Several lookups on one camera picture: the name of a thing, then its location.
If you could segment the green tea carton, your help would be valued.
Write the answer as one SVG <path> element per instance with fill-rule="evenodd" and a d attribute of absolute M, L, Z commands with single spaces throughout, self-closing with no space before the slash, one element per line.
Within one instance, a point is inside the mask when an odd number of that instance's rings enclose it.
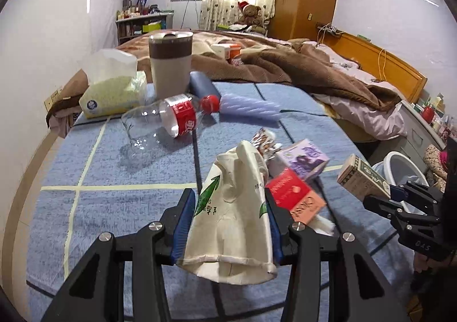
<path fill-rule="evenodd" d="M 356 154 L 351 154 L 342 165 L 337 182 L 360 201 L 368 195 L 390 199 L 388 182 Z"/>

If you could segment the orange red medicine box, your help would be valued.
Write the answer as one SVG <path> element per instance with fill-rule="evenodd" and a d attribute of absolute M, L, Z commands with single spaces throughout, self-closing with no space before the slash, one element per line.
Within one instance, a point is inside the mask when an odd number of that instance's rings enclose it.
<path fill-rule="evenodd" d="M 266 187 L 278 207 L 288 210 L 296 222 L 305 225 L 326 205 L 324 199 L 290 168 L 271 179 Z"/>

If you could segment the paper cup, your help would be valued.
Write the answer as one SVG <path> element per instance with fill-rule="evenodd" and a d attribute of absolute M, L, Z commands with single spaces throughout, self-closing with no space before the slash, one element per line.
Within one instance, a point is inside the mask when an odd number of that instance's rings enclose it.
<path fill-rule="evenodd" d="M 277 274 L 264 185 L 266 163 L 248 141 L 216 156 L 177 264 L 216 283 L 256 285 Z"/>

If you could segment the purple grape milk carton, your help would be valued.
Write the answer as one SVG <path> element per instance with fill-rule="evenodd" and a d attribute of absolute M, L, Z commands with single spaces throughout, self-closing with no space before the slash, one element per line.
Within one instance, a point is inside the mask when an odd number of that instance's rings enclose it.
<path fill-rule="evenodd" d="M 326 168 L 329 158 L 313 142 L 305 139 L 277 152 L 274 162 L 279 172 L 289 168 L 301 180 L 309 181 Z"/>

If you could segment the floral quilted cloth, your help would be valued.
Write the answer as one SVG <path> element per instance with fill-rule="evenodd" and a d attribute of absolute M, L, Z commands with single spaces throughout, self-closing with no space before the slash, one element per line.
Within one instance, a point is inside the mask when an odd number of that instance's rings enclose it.
<path fill-rule="evenodd" d="M 433 174 L 437 175 L 443 180 L 447 180 L 447 170 L 442 163 L 441 154 L 442 151 L 431 144 L 426 148 L 424 152 L 423 161 Z"/>

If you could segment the grey bedside drawer cabinet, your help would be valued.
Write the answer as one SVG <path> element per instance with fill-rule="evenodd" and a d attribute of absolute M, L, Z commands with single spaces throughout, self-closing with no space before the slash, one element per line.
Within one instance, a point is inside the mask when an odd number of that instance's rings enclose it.
<path fill-rule="evenodd" d="M 407 135 L 381 141 L 368 161 L 371 164 L 381 162 L 389 152 L 397 151 L 408 157 L 420 170 L 426 171 L 427 166 L 423 161 L 426 149 L 434 145 L 439 150 L 444 150 L 445 143 L 422 116 L 414 111 L 409 102 L 402 101 L 399 112 L 403 117 Z"/>

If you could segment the red jar on cabinet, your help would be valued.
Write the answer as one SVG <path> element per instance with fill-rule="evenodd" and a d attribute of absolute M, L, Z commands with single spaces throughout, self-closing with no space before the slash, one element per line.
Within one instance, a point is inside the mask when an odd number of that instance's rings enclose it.
<path fill-rule="evenodd" d="M 421 116 L 427 124 L 431 124 L 435 115 L 435 109 L 433 106 L 425 106 L 421 112 Z"/>

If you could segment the pink bed sheet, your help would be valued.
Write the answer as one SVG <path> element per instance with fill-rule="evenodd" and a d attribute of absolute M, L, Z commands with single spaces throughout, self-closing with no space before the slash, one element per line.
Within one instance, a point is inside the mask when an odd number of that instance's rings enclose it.
<path fill-rule="evenodd" d="M 403 94 L 395 86 L 386 81 L 378 82 L 373 75 L 363 71 L 362 67 L 354 60 L 343 58 L 327 45 L 318 44 L 314 41 L 310 41 L 308 44 L 317 51 L 325 53 L 334 69 L 342 71 L 346 75 L 364 82 L 366 85 L 373 85 L 376 90 L 391 90 L 399 95 L 400 102 L 405 100 Z M 392 140 L 399 136 L 407 136 L 407 125 L 400 113 L 400 102 L 390 111 L 381 112 L 346 98 L 319 94 L 313 94 L 313 96 L 319 102 L 332 109 L 335 119 L 344 119 L 359 127 L 370 135 L 370 140 L 372 138 L 376 140 Z"/>

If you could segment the blue patterned table cover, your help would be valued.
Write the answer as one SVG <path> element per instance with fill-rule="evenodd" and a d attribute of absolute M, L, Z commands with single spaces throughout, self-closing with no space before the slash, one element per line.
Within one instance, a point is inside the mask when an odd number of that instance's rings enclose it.
<path fill-rule="evenodd" d="M 207 115 L 193 133 L 173 138 L 147 130 L 131 144 L 120 118 L 82 122 L 67 135 L 46 175 L 29 235 L 26 283 L 31 318 L 43 318 L 58 289 L 82 255 L 103 232 L 135 233 L 161 217 L 185 189 L 195 192 L 198 217 L 214 228 L 221 207 L 214 196 L 223 177 L 209 172 L 217 156 L 271 130 L 283 146 L 309 140 L 328 156 L 329 166 L 312 183 L 325 201 L 321 216 L 335 232 L 350 232 L 372 256 L 400 300 L 409 294 L 413 253 L 399 244 L 388 220 L 368 212 L 337 181 L 345 160 L 357 153 L 348 136 L 310 95 L 274 84 L 218 84 L 222 94 L 276 102 L 285 112 L 264 123 L 219 114 Z"/>

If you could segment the crumpled snack wrapper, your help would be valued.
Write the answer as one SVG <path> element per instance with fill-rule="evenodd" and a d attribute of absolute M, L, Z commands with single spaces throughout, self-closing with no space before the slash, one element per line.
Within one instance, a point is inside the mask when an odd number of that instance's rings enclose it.
<path fill-rule="evenodd" d="M 265 128 L 260 128 L 251 138 L 250 143 L 258 150 L 264 160 L 273 158 L 282 148 L 282 144 L 276 141 L 276 134 Z"/>

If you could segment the wooden headboard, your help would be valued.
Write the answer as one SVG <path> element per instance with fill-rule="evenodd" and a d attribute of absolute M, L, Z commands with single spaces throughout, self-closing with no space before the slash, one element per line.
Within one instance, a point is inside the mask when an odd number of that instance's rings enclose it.
<path fill-rule="evenodd" d="M 395 86 L 407 101 L 418 101 L 428 79 L 406 61 L 348 33 L 325 36 L 324 43 L 343 58 L 358 63 L 363 71 Z"/>

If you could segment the clear cola bottle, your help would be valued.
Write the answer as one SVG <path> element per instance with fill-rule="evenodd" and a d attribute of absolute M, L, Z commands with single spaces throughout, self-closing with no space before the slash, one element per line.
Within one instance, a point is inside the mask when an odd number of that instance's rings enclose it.
<path fill-rule="evenodd" d="M 219 103 L 216 95 L 180 94 L 127 111 L 121 121 L 129 139 L 129 156 L 157 160 L 192 144 L 215 124 Z"/>

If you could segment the brown fleece blanket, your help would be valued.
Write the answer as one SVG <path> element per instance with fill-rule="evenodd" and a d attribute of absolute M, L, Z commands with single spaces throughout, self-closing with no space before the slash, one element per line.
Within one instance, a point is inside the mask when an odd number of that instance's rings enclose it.
<path fill-rule="evenodd" d="M 275 40 L 255 34 L 196 31 L 191 68 L 219 82 L 276 83 L 291 85 L 306 93 L 346 98 L 381 112 L 390 111 L 400 97 L 388 89 L 376 90 L 342 71 L 334 69 L 325 53 L 305 38 Z M 231 61 L 219 58 L 211 45 L 241 46 Z"/>

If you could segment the orange box on bed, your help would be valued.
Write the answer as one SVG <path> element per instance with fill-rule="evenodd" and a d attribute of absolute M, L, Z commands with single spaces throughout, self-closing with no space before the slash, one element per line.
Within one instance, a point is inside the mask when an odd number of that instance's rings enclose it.
<path fill-rule="evenodd" d="M 225 61 L 231 61 L 241 53 L 241 46 L 231 43 L 219 43 L 211 45 L 211 50 Z"/>

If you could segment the brown teddy bear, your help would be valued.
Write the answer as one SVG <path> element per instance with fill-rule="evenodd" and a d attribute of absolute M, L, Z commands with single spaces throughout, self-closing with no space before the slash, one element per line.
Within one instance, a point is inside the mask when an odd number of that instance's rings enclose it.
<path fill-rule="evenodd" d="M 253 32 L 262 35 L 266 34 L 261 7 L 242 1 L 238 3 L 238 9 L 240 10 L 241 16 L 235 23 L 242 25 L 244 32 Z"/>

